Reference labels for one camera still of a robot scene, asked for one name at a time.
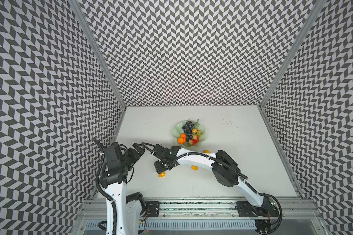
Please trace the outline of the orange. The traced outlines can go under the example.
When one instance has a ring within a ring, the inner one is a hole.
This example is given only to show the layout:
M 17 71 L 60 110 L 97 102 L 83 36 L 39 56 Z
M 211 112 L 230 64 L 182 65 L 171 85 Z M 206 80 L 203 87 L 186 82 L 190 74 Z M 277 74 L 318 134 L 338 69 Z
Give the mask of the orange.
M 184 134 L 184 133 L 182 133 L 182 134 L 180 135 L 180 137 L 181 137 L 181 138 L 185 138 L 185 139 L 187 138 L 186 134 Z
M 178 142 L 180 145 L 183 145 L 183 144 L 186 143 L 186 138 L 184 138 L 184 137 L 179 137 L 178 140 L 177 140 L 177 142 Z

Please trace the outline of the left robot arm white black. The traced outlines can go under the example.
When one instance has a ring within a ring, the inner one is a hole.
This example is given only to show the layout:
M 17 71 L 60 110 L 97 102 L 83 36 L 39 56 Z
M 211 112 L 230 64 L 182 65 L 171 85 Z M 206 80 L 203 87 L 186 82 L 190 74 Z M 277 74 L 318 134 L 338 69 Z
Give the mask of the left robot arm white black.
M 127 185 L 132 177 L 128 172 L 134 170 L 134 164 L 144 154 L 144 148 L 133 144 L 127 148 L 117 142 L 102 149 L 101 175 L 97 177 L 97 188 L 106 198 L 106 234 L 138 235 L 140 215 L 147 211 L 143 195 L 140 192 L 127 194 Z

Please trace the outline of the dark grape bunch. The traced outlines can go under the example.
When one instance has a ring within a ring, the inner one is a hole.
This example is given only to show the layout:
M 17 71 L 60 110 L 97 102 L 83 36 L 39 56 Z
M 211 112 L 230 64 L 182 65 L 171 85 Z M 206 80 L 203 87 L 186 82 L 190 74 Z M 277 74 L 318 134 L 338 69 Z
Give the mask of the dark grape bunch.
M 186 142 L 189 142 L 190 140 L 193 139 L 193 135 L 197 134 L 192 134 L 192 130 L 194 128 L 197 128 L 199 123 L 199 120 L 193 121 L 193 120 L 187 120 L 185 124 L 182 126 L 183 133 L 186 134 Z

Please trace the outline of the green wavy glass bowl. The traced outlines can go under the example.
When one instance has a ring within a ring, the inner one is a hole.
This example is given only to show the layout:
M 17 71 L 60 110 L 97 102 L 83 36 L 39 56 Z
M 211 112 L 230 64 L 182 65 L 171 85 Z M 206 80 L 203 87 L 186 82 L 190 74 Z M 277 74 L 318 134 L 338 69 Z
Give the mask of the green wavy glass bowl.
M 180 137 L 180 135 L 183 133 L 183 130 L 182 130 L 182 126 L 185 124 L 187 120 L 184 120 L 182 121 L 181 123 L 177 124 L 174 128 L 174 130 L 172 131 L 172 136 L 175 138 L 175 141 L 177 144 L 179 144 L 177 142 L 178 138 Z M 202 144 L 202 142 L 206 141 L 207 140 L 207 134 L 206 134 L 206 129 L 200 124 L 200 120 L 199 120 L 199 123 L 198 123 L 198 126 L 197 126 L 197 129 L 198 130 L 201 130 L 202 131 L 202 135 L 199 136 L 200 138 L 200 141 L 197 142 L 195 145 L 191 146 L 188 142 L 186 142 L 185 144 L 183 144 L 184 147 L 195 147 L 195 146 L 199 146 Z

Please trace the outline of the strawberry red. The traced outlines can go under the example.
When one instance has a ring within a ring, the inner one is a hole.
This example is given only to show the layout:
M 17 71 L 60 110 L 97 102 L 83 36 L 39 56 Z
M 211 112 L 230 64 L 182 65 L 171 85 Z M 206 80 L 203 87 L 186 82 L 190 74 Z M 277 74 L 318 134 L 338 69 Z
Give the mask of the strawberry red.
M 191 146 L 195 145 L 197 143 L 196 140 L 192 139 L 188 142 Z

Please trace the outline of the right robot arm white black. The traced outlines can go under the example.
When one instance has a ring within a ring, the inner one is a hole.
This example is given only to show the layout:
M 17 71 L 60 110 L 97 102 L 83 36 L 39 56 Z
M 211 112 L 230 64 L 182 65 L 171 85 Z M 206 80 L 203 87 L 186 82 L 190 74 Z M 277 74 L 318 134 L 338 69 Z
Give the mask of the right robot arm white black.
M 248 176 L 241 173 L 236 161 L 225 151 L 201 153 L 179 146 L 165 148 L 155 145 L 150 153 L 158 160 L 154 163 L 158 174 L 180 165 L 204 168 L 213 173 L 217 182 L 225 187 L 236 188 L 245 197 L 236 202 L 235 209 L 240 217 L 283 218 L 279 201 L 272 195 L 257 191 L 249 182 Z

